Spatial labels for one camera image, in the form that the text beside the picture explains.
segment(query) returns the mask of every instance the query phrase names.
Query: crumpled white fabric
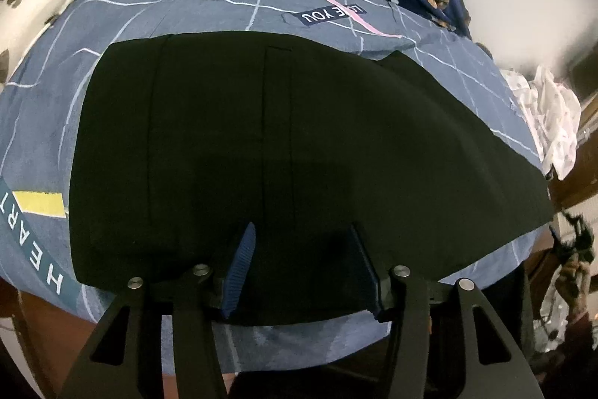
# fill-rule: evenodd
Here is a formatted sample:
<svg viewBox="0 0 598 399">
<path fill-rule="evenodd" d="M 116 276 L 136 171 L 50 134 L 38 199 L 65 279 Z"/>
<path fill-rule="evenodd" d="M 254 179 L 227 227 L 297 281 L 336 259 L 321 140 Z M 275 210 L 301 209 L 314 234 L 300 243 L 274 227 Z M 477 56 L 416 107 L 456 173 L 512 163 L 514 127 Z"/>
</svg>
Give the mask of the crumpled white fabric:
<svg viewBox="0 0 598 399">
<path fill-rule="evenodd" d="M 542 173 L 554 166 L 559 179 L 573 169 L 581 105 L 572 90 L 555 83 L 543 66 L 531 82 L 516 71 L 501 70 L 512 90 L 542 160 Z"/>
</svg>

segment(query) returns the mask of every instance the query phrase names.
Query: black fabric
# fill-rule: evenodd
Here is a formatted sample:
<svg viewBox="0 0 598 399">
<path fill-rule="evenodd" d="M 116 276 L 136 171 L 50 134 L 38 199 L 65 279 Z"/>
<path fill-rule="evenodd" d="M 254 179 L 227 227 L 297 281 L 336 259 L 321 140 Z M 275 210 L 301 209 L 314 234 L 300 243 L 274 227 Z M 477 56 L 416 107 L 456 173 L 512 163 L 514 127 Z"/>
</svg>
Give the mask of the black fabric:
<svg viewBox="0 0 598 399">
<path fill-rule="evenodd" d="M 270 33 L 131 40 L 104 53 L 83 103 L 73 264 L 114 292 L 208 262 L 252 221 L 237 317 L 323 319 L 354 305 L 334 265 L 351 222 L 379 276 L 403 264 L 437 280 L 551 218 L 540 171 L 400 52 Z"/>
</svg>

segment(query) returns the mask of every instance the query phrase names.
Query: metal screw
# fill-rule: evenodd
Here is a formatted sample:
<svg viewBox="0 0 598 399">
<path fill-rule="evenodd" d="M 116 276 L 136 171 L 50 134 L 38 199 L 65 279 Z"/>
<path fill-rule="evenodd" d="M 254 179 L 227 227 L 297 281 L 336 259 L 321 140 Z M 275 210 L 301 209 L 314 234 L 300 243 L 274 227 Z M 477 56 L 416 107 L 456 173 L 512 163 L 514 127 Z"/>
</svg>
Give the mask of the metal screw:
<svg viewBox="0 0 598 399">
<path fill-rule="evenodd" d="M 207 264 L 198 264 L 193 267 L 193 274 L 196 276 L 206 276 L 210 273 L 210 266 Z"/>
<path fill-rule="evenodd" d="M 459 281 L 459 287 L 465 291 L 471 291 L 475 288 L 475 284 L 470 279 L 461 279 Z"/>
<path fill-rule="evenodd" d="M 139 289 L 143 285 L 144 280 L 140 277 L 134 277 L 133 279 L 129 280 L 129 284 L 127 284 L 127 286 L 131 289 Z"/>
<path fill-rule="evenodd" d="M 411 274 L 411 269 L 407 266 L 395 266 L 392 272 L 396 277 L 407 277 Z"/>
</svg>

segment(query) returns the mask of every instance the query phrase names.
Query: blue bed sheet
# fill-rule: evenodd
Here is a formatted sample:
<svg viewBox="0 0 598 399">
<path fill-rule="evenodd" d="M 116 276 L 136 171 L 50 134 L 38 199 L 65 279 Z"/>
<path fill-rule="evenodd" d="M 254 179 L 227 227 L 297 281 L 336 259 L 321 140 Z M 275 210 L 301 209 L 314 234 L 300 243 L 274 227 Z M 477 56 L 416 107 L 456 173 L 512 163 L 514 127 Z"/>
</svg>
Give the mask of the blue bed sheet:
<svg viewBox="0 0 598 399">
<path fill-rule="evenodd" d="M 357 17 L 338 6 L 351 6 Z M 310 18 L 318 22 L 308 22 Z M 472 110 L 496 137 L 540 167 L 530 131 L 492 60 L 471 40 L 393 2 L 76 0 L 35 43 L 0 95 L 0 199 L 4 198 L 0 203 L 4 221 L 0 223 L 0 277 L 87 320 L 96 322 L 101 317 L 112 296 L 77 282 L 68 227 L 71 164 L 89 78 L 113 42 L 225 30 L 292 34 L 370 59 L 402 51 Z M 172 83 L 179 83 L 176 73 L 172 73 Z M 65 213 L 50 215 L 21 208 L 14 191 L 60 194 Z M 482 288 L 491 285 L 528 256 L 541 230 L 531 230 L 444 281 L 469 277 Z M 164 371 L 172 373 L 168 318 L 163 326 Z M 367 312 L 301 325 L 244 328 L 214 324 L 213 328 L 223 372 L 323 364 L 389 332 L 387 324 L 376 322 Z"/>
</svg>

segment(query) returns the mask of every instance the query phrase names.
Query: pink stripe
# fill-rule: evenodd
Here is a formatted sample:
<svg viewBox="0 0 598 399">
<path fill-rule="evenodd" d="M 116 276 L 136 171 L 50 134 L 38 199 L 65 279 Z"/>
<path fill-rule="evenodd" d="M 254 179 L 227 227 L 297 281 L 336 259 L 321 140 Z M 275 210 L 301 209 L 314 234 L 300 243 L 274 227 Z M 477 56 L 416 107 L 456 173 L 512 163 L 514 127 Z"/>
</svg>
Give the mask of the pink stripe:
<svg viewBox="0 0 598 399">
<path fill-rule="evenodd" d="M 382 31 L 378 31 L 369 22 L 364 21 L 356 12 L 350 10 L 348 7 L 344 7 L 342 4 L 337 3 L 335 0 L 327 0 L 327 1 L 332 3 L 337 8 L 341 9 L 346 15 L 351 17 L 352 20 L 361 24 L 361 26 L 366 28 L 370 33 L 378 34 L 379 36 L 386 36 L 387 38 L 404 38 L 404 36 L 402 36 L 400 34 L 382 33 Z"/>
</svg>

